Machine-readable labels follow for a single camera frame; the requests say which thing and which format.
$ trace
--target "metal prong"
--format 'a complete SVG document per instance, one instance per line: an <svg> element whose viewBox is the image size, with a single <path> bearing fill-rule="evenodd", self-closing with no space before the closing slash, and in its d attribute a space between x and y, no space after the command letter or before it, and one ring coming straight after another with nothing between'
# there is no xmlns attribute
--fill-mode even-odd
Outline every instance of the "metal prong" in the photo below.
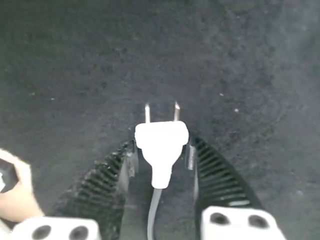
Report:
<svg viewBox="0 0 320 240"><path fill-rule="evenodd" d="M174 121L179 121L180 118L180 106L177 102L174 104Z"/></svg>
<svg viewBox="0 0 320 240"><path fill-rule="evenodd" d="M147 103L144 107L144 114L145 114L145 123L148 124L151 122L150 119L150 106L149 103Z"/></svg>

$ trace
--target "white plug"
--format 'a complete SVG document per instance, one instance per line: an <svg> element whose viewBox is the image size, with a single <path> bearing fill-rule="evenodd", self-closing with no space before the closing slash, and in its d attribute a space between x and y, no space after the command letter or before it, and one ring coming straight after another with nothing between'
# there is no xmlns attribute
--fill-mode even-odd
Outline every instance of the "white plug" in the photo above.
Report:
<svg viewBox="0 0 320 240"><path fill-rule="evenodd" d="M142 150L144 159L152 167L152 186L166 189L169 185L172 167L180 157L183 146L189 141L189 131L179 121L180 107L176 103L174 121L150 121L150 106L145 106L145 123L135 127L136 146Z"/></svg>

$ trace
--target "dark carpet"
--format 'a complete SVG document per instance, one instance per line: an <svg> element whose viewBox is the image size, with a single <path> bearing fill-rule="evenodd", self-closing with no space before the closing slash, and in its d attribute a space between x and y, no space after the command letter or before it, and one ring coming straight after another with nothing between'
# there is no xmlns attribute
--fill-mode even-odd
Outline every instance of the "dark carpet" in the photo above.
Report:
<svg viewBox="0 0 320 240"><path fill-rule="evenodd" d="M133 109L178 100L287 238L317 240L319 13L318 0L2 0L0 146L32 164L47 211L129 137ZM188 229L177 209L165 239Z"/></svg>

